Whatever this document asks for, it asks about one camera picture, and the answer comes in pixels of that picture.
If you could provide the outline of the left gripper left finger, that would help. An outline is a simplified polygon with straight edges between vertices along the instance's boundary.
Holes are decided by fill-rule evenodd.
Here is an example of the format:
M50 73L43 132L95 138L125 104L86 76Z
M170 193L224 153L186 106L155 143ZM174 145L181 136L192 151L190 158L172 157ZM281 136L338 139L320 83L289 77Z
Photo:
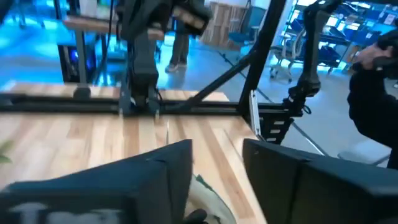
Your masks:
M186 139L56 179L1 191L1 223L182 223L192 178Z

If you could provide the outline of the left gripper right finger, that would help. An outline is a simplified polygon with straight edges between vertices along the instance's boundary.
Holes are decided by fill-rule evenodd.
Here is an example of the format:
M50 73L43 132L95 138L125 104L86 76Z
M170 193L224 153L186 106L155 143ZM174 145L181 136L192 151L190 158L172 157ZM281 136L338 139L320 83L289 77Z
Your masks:
M397 171L245 139L243 161L268 223L397 224Z

